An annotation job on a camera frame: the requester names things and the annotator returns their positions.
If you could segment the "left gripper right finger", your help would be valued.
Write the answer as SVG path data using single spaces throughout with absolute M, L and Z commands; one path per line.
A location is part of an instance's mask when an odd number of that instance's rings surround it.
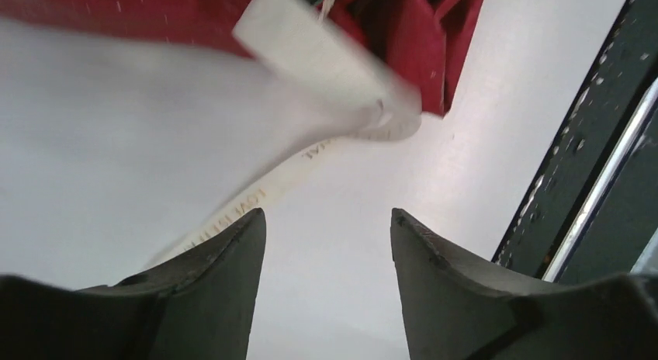
M 657 278 L 544 282 L 394 209 L 390 240 L 412 359 L 655 359 Z

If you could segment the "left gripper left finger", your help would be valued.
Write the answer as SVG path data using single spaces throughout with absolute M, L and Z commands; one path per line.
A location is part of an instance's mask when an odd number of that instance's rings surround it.
M 253 209 L 215 237 L 114 286 L 1 278 L 3 359 L 243 359 L 265 253 Z

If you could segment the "red wrapping paper sheet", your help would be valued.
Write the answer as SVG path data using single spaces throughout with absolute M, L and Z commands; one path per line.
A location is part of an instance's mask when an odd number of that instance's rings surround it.
M 1 0 L 4 17 L 238 56 L 232 29 L 251 0 Z M 416 85 L 425 111 L 444 116 L 484 0 L 335 0 L 329 19 Z

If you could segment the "cream ribbon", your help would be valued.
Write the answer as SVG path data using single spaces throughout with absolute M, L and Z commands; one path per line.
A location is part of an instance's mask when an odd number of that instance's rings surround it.
M 227 201 L 200 227 L 159 252 L 152 265 L 208 241 L 249 211 L 272 205 L 350 140 L 398 141 L 419 130 L 419 92 L 329 21 L 334 2 L 251 0 L 233 34 L 278 77 L 327 103 L 332 112 L 361 116 L 362 124 L 292 154 Z

